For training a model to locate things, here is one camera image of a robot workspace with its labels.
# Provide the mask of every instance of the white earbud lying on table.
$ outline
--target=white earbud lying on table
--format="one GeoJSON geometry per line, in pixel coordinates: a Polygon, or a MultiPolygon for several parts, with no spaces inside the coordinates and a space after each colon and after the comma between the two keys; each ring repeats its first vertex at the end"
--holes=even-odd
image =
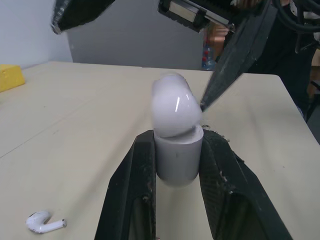
{"type": "Polygon", "coordinates": [[[198,175],[204,136],[201,119],[201,108],[181,75],[167,75],[153,83],[156,172],[166,184],[185,186],[198,175]]]}
{"type": "Polygon", "coordinates": [[[50,217],[51,215],[48,211],[37,211],[29,216],[25,223],[28,229],[36,234],[44,234],[67,226],[67,222],[64,219],[45,224],[50,217]]]}

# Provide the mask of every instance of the black cable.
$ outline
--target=black cable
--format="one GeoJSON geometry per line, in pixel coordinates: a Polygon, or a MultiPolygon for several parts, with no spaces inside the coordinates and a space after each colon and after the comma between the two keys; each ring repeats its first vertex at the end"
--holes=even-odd
{"type": "MultiPolygon", "coordinates": [[[[300,4],[296,4],[296,16],[297,16],[297,20],[298,20],[298,24],[305,24],[305,18],[304,18],[304,11],[303,11],[303,7],[300,4]]],[[[301,39],[302,39],[302,33],[297,33],[297,39],[296,39],[296,43],[295,43],[295,53],[298,54],[301,50],[300,50],[300,46],[301,46],[301,39]]]]}
{"type": "Polygon", "coordinates": [[[301,4],[311,12],[320,15],[320,5],[313,0],[300,0],[301,4]]]}
{"type": "Polygon", "coordinates": [[[284,11],[280,0],[272,0],[273,5],[278,9],[279,19],[284,25],[301,34],[311,34],[320,32],[320,26],[302,25],[292,20],[284,11]]]}

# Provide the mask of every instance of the white table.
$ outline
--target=white table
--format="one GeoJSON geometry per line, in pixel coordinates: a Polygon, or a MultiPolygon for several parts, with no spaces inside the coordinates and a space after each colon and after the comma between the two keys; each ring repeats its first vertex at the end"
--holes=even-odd
{"type": "MultiPolygon", "coordinates": [[[[50,62],[0,93],[1,239],[93,239],[112,174],[152,128],[152,82],[169,71],[50,62]],[[35,235],[24,222],[40,210],[68,226],[35,235]]],[[[200,99],[210,72],[176,72],[200,99]]],[[[292,237],[319,239],[320,147],[280,79],[243,75],[203,123],[255,172],[292,237]]],[[[183,189],[158,180],[156,204],[161,240],[212,239],[198,178],[183,189]]]]}

